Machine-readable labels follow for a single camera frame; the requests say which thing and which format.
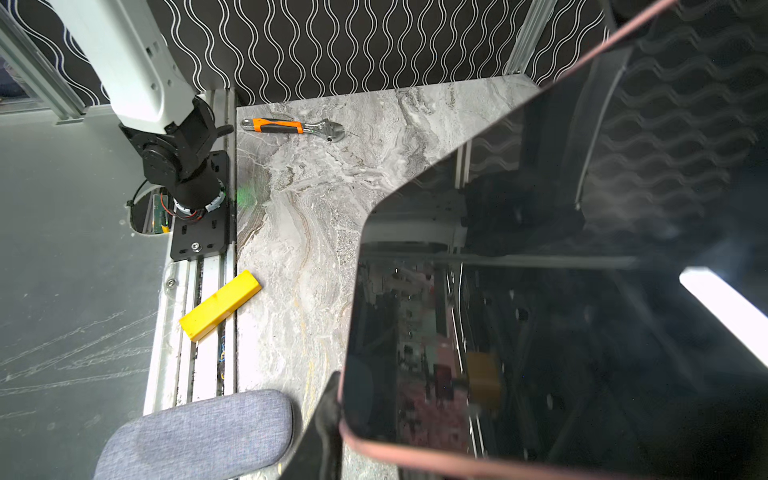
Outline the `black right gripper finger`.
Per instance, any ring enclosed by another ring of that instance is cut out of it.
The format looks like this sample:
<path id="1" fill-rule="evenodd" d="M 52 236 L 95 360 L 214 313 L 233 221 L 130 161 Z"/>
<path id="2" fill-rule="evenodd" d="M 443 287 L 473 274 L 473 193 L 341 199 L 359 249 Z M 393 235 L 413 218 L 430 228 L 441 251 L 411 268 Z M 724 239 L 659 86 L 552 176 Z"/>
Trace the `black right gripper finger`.
<path id="1" fill-rule="evenodd" d="M 341 373 L 334 371 L 281 480 L 341 478 L 343 441 L 339 430 L 341 405 L 337 399 L 340 380 Z"/>

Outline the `black phone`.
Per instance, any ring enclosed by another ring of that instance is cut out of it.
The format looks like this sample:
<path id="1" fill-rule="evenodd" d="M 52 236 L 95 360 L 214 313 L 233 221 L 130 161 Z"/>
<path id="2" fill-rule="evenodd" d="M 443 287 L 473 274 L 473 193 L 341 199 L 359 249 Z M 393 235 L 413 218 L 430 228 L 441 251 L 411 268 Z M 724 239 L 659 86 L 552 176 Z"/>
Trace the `black phone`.
<path id="1" fill-rule="evenodd" d="M 767 5 L 564 1 L 362 231 L 339 430 L 450 477 L 767 475 Z"/>

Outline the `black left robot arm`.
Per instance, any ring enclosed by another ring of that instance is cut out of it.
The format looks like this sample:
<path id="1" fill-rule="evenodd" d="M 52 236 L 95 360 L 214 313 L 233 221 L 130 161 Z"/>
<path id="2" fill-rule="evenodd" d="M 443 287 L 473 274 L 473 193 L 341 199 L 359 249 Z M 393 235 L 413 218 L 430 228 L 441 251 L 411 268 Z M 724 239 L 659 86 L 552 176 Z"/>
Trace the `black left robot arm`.
<path id="1" fill-rule="evenodd" d="M 224 184 L 209 165 L 212 107 L 179 71 L 144 1 L 55 1 L 52 8 L 104 85 L 146 179 L 165 187 L 187 217 L 218 209 Z"/>

